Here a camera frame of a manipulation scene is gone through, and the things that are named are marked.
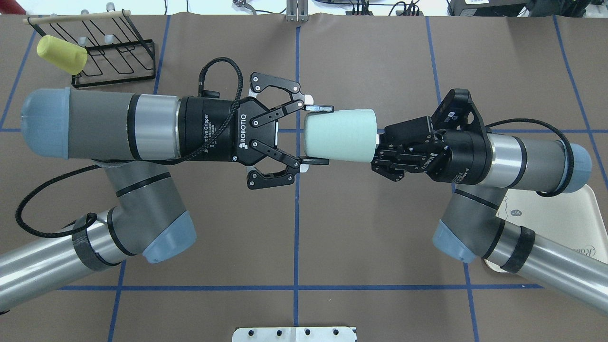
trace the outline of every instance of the black wire dish rack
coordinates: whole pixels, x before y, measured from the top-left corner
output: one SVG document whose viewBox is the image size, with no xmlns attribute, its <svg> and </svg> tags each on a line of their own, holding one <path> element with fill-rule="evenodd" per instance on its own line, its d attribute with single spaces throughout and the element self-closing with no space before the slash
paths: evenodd
<svg viewBox="0 0 608 342">
<path fill-rule="evenodd" d="M 82 88 L 156 77 L 154 41 L 144 40 L 130 17 L 129 10 L 91 14 L 84 10 L 80 15 L 28 17 L 24 22 L 41 37 L 47 33 L 40 25 L 48 24 L 57 38 L 86 49 L 84 69 L 72 76 L 72 86 Z"/>
</svg>

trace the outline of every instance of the silver aluminum tube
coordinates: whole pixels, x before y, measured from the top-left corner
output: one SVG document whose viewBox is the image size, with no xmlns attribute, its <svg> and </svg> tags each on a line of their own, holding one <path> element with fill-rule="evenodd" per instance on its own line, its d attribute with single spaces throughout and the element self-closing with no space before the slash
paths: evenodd
<svg viewBox="0 0 608 342">
<path fill-rule="evenodd" d="M 108 263 L 126 259 L 109 235 L 108 212 L 87 229 L 95 252 Z M 70 225 L 62 230 L 72 229 Z M 72 236 L 40 238 L 0 256 L 0 312 L 70 284 L 94 271 L 78 258 Z"/>
</svg>

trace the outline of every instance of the blue tape line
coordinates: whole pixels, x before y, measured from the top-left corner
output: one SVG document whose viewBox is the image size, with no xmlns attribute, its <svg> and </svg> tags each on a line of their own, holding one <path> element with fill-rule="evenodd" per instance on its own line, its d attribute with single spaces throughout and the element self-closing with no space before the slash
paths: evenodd
<svg viewBox="0 0 608 342">
<path fill-rule="evenodd" d="M 122 291 L 293 291 L 291 285 L 127 285 Z"/>
<path fill-rule="evenodd" d="M 114 328 L 116 326 L 116 318 L 118 317 L 118 306 L 120 304 L 120 293 L 122 292 L 122 282 L 125 278 L 126 260 L 120 264 L 120 274 L 118 276 L 118 286 L 116 287 L 116 297 L 114 298 L 114 308 L 112 309 L 112 320 L 110 321 L 110 330 L 108 332 L 108 342 L 112 342 L 114 338 Z"/>
<path fill-rule="evenodd" d="M 576 86 L 576 82 L 574 81 L 574 76 L 572 75 L 572 70 L 570 69 L 570 63 L 568 62 L 568 56 L 566 56 L 566 50 L 564 49 L 564 42 L 562 41 L 562 34 L 559 31 L 558 18 L 553 16 L 553 24 L 555 25 L 555 32 L 558 35 L 559 48 L 562 51 L 562 58 L 564 59 L 564 64 L 566 67 L 566 71 L 568 72 L 568 77 L 570 78 L 570 83 L 572 84 L 572 89 L 574 90 L 574 94 L 576 96 L 576 101 L 578 102 L 578 108 L 581 110 L 582 120 L 585 122 L 585 127 L 587 127 L 587 133 L 589 134 L 589 140 L 591 140 L 591 146 L 593 146 L 593 152 L 595 153 L 595 158 L 598 161 L 599 171 L 602 174 L 602 178 L 604 178 L 604 185 L 608 190 L 608 177 L 606 177 L 606 170 L 604 169 L 604 163 L 602 162 L 602 158 L 599 156 L 598 146 L 595 144 L 595 138 L 593 137 L 593 133 L 591 131 L 591 125 L 589 124 L 589 118 L 587 118 L 587 113 L 585 113 L 585 107 L 582 105 L 581 96 L 578 92 L 578 87 Z"/>
<path fill-rule="evenodd" d="M 538 284 L 445 284 L 445 285 L 298 285 L 298 291 L 421 291 L 421 290 L 529 290 Z M 123 285 L 125 291 L 294 291 L 293 285 Z M 67 285 L 58 291 L 116 291 L 112 285 Z"/>
<path fill-rule="evenodd" d="M 156 94 L 158 92 L 158 83 L 161 81 L 162 60 L 165 58 L 165 48 L 167 47 L 167 35 L 169 34 L 169 24 L 170 23 L 171 23 L 171 15 L 168 15 L 167 23 L 165 24 L 165 35 L 162 38 L 161 56 L 158 59 L 158 71 L 156 72 L 156 80 L 154 80 L 153 94 Z"/>
<path fill-rule="evenodd" d="M 59 291 L 116 291 L 118 286 L 113 285 L 66 285 L 58 288 Z"/>
<path fill-rule="evenodd" d="M 439 76 L 437 76 L 437 64 L 435 63 L 435 49 L 433 47 L 433 37 L 430 31 L 430 19 L 428 16 L 424 17 L 426 20 L 426 33 L 429 37 L 429 50 L 430 50 L 430 62 L 433 66 L 433 78 L 435 79 L 435 93 L 437 94 L 437 104 L 441 103 L 441 92 L 439 89 Z M 454 184 L 452 185 L 452 192 L 456 189 Z M 473 291 L 471 290 L 471 279 L 469 277 L 469 265 L 463 263 L 465 266 L 465 279 L 466 279 L 466 292 L 469 296 L 469 311 L 471 313 L 471 325 L 473 327 L 473 337 L 475 342 L 479 342 L 479 334 L 477 332 L 477 317 L 475 316 L 475 303 L 473 302 Z"/>
<path fill-rule="evenodd" d="M 15 91 L 17 90 L 17 85 L 19 84 L 19 79 L 21 78 L 21 73 L 23 72 L 23 67 L 26 65 L 27 56 L 30 54 L 30 50 L 32 48 L 32 43 L 34 42 L 34 36 L 36 35 L 36 31 L 32 31 L 32 36 L 30 37 L 29 43 L 27 43 L 26 53 L 23 54 L 23 58 L 21 59 L 21 64 L 19 65 L 19 70 L 17 71 L 17 76 L 15 76 L 15 81 L 13 82 L 13 87 L 10 89 L 9 98 L 6 101 L 6 105 L 4 106 L 4 112 L 2 112 L 2 118 L 0 119 L 0 128 L 4 126 L 4 121 L 6 120 L 6 116 L 9 113 L 10 103 L 13 102 L 13 96 L 15 95 Z"/>
<path fill-rule="evenodd" d="M 301 285 L 301 291 L 465 290 L 466 285 Z"/>
<path fill-rule="evenodd" d="M 300 26 L 295 28 L 295 81 L 300 82 Z M 295 114 L 295 155 L 300 155 L 300 111 Z M 299 292 L 300 285 L 300 174 L 295 175 L 294 205 L 294 327 L 299 325 Z"/>
<path fill-rule="evenodd" d="M 469 297 L 469 311 L 471 313 L 471 324 L 473 326 L 473 339 L 479 342 L 479 331 L 477 330 L 477 316 L 475 315 L 475 302 L 473 301 L 473 289 L 471 288 L 471 277 L 469 275 L 469 265 L 462 263 L 465 268 L 466 294 Z"/>
<path fill-rule="evenodd" d="M 437 94 L 437 103 L 441 103 L 441 91 L 439 90 L 439 76 L 437 76 L 437 65 L 435 64 L 435 49 L 433 48 L 433 36 L 430 34 L 430 20 L 425 16 L 426 33 L 429 37 L 430 62 L 433 66 L 433 78 L 435 79 L 435 92 Z"/>
</svg>

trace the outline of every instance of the yellow foam block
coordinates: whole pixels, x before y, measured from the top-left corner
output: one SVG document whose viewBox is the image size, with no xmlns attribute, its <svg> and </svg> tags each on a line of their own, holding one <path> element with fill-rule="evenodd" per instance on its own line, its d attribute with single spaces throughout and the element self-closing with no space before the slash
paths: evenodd
<svg viewBox="0 0 608 342">
<path fill-rule="evenodd" d="M 88 56 L 85 48 L 50 35 L 40 39 L 36 52 L 70 75 L 77 75 L 82 71 Z"/>
</svg>

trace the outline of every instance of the blue joint cap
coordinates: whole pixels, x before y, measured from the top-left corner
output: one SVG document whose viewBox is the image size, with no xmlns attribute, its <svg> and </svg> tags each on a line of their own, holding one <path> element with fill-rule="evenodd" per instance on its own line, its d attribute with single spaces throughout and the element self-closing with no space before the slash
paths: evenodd
<svg viewBox="0 0 608 342">
<path fill-rule="evenodd" d="M 589 180 L 589 177 L 591 177 L 591 169 L 593 168 L 591 156 L 583 146 L 578 144 L 570 144 L 570 146 L 572 147 L 572 153 L 574 154 L 574 172 L 572 172 L 572 178 L 564 190 L 564 193 L 566 194 L 570 194 L 585 186 Z M 564 164 L 564 175 L 562 176 L 562 180 L 559 182 L 559 186 L 564 183 L 567 172 L 568 160 L 566 160 Z"/>
<path fill-rule="evenodd" d="M 435 235 L 433 235 L 433 245 L 438 250 L 446 253 L 454 259 L 466 263 L 475 260 L 476 255 L 460 241 L 456 235 L 443 223 L 439 221 Z"/>
<path fill-rule="evenodd" d="M 70 88 L 32 91 L 21 109 L 21 134 L 40 156 L 67 159 Z"/>
<path fill-rule="evenodd" d="M 185 211 L 143 251 L 149 263 L 159 263 L 188 249 L 196 241 L 194 223 Z"/>
</svg>

